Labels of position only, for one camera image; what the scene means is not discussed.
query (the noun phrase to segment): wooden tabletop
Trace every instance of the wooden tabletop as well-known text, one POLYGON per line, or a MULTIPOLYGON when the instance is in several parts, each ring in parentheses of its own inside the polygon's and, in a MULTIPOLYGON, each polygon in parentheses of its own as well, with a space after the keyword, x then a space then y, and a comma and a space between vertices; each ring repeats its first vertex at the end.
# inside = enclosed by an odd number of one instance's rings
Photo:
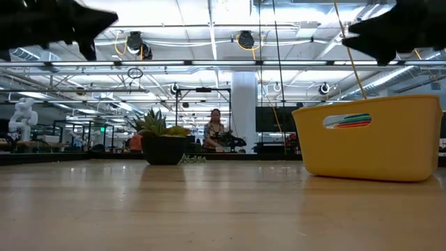
POLYGON ((446 250, 446 169, 423 183, 301 162, 0 168, 0 250, 446 250))

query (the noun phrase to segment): black plant pot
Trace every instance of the black plant pot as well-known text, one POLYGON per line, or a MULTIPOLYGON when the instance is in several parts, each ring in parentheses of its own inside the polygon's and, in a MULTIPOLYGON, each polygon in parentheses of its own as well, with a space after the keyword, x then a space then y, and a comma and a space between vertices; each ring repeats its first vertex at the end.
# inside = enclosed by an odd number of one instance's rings
POLYGON ((177 165, 183 158, 185 137, 142 137, 142 152, 150 165, 177 165))

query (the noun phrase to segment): yellow plastic basket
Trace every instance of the yellow plastic basket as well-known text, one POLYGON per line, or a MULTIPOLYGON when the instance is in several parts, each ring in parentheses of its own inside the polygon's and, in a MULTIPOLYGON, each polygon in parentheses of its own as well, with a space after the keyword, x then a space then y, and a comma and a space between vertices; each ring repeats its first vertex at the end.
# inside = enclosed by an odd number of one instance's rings
POLYGON ((436 95, 395 96, 293 112, 308 172, 382 181, 423 181, 438 165, 443 113, 436 95), (328 116, 363 114, 371 123, 326 128, 328 116))

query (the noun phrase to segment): basket handle cutout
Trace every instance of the basket handle cutout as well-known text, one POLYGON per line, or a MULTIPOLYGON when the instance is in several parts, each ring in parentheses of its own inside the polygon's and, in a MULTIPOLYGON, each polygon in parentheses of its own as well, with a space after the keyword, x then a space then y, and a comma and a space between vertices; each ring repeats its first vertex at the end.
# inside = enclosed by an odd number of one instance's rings
POLYGON ((331 115, 323 119, 327 129, 360 128, 370 125, 372 117, 368 113, 331 115))

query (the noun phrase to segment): person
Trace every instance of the person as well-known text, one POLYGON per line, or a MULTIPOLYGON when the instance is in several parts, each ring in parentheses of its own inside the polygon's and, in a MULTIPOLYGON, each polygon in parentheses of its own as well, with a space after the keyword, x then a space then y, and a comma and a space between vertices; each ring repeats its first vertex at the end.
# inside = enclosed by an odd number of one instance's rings
POLYGON ((215 149, 215 147, 221 147, 221 145, 212 137, 224 134, 224 125, 220 123, 221 113, 220 110, 214 109, 210 113, 210 121, 204 125, 204 147, 206 149, 215 149))
POLYGON ((130 147, 131 153, 141 153, 142 152, 141 138, 142 138, 142 136, 139 134, 135 134, 135 135, 133 135, 132 138, 130 138, 129 147, 130 147))

